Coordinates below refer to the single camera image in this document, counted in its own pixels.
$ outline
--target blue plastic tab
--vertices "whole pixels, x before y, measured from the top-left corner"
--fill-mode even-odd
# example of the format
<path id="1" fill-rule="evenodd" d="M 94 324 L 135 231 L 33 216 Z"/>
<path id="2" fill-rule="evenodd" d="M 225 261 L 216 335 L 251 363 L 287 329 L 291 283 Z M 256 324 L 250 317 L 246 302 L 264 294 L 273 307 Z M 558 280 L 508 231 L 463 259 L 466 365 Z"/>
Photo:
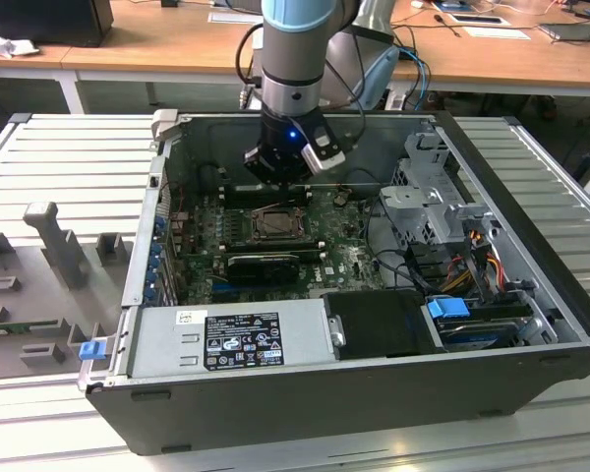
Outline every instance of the blue plastic tab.
<path id="1" fill-rule="evenodd" d="M 105 358 L 107 341 L 88 341 L 81 344 L 79 359 L 82 361 L 100 361 Z"/>
<path id="2" fill-rule="evenodd" d="M 263 0 L 265 21 L 285 32 L 310 31 L 327 21 L 336 0 Z"/>
<path id="3" fill-rule="evenodd" d="M 437 298 L 427 305 L 431 317 L 469 317 L 470 312 L 462 298 Z"/>

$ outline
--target black plastic cover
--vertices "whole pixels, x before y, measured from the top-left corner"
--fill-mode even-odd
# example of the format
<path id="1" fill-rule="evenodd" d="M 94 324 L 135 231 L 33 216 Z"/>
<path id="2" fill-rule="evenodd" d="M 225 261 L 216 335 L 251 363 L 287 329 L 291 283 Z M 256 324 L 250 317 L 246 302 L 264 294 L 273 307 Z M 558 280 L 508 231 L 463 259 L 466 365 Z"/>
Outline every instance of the black plastic cover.
<path id="1" fill-rule="evenodd" d="M 339 359 L 434 353 L 421 301 L 418 292 L 408 290 L 325 294 L 326 313 L 340 318 L 345 334 L 345 345 L 338 348 Z"/>

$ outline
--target green circuit board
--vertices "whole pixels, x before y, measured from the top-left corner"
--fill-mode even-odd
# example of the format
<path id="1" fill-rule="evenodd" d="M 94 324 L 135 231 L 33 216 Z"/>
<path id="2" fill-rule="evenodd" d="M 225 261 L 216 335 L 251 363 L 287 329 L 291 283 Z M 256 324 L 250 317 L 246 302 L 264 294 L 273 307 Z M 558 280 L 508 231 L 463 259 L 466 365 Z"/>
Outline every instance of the green circuit board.
<path id="1" fill-rule="evenodd" d="M 367 215 L 356 201 L 338 206 L 336 197 L 336 190 L 313 190 L 306 206 L 284 209 L 300 218 L 299 241 L 324 242 L 321 261 L 301 263 L 295 283 L 242 288 L 228 283 L 223 245 L 252 239 L 252 220 L 258 210 L 228 209 L 218 197 L 199 199 L 187 208 L 188 217 L 176 238 L 177 270 L 182 274 L 180 302 L 196 305 L 292 300 L 318 298 L 327 291 L 384 288 L 363 239 Z M 282 206 L 274 209 L 280 211 Z"/>

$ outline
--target white sticker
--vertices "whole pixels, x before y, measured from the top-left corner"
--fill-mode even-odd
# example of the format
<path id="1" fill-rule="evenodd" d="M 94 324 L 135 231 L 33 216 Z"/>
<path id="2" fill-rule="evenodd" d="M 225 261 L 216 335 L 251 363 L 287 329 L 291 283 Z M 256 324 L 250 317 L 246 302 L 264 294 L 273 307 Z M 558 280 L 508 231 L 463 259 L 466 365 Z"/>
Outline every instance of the white sticker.
<path id="1" fill-rule="evenodd" d="M 177 312 L 177 325 L 203 325 L 207 310 L 183 310 Z"/>

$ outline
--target paper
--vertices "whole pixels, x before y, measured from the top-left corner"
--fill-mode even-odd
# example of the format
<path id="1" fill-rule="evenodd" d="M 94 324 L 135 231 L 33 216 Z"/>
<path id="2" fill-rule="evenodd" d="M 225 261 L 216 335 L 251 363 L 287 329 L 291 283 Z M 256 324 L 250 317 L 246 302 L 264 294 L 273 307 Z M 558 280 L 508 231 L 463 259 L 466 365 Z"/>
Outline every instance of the paper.
<path id="1" fill-rule="evenodd" d="M 493 37 L 497 39 L 531 39 L 520 29 L 463 27 L 473 37 Z"/>
<path id="2" fill-rule="evenodd" d="M 240 13 L 211 12 L 207 16 L 210 23 L 234 23 L 238 25 L 255 25 L 262 23 L 262 15 L 247 15 Z"/>
<path id="3" fill-rule="evenodd" d="M 28 54 L 36 54 L 39 49 L 36 49 L 27 39 L 5 39 L 0 37 L 0 56 L 11 59 L 13 56 L 25 56 Z"/>

